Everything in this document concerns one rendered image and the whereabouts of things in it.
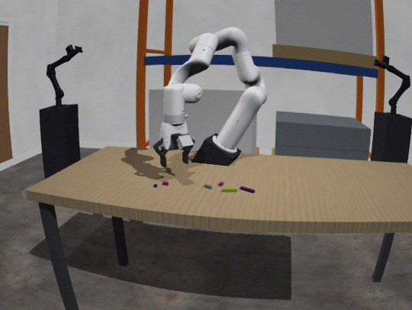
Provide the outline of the purple rod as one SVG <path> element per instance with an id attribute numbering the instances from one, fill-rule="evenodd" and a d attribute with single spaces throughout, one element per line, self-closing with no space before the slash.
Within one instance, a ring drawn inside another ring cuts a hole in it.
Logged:
<path id="1" fill-rule="evenodd" d="M 255 190 L 254 190 L 254 189 L 249 189 L 249 188 L 247 188 L 247 187 L 241 186 L 240 189 L 243 190 L 243 191 L 246 191 L 246 192 L 255 193 Z"/>

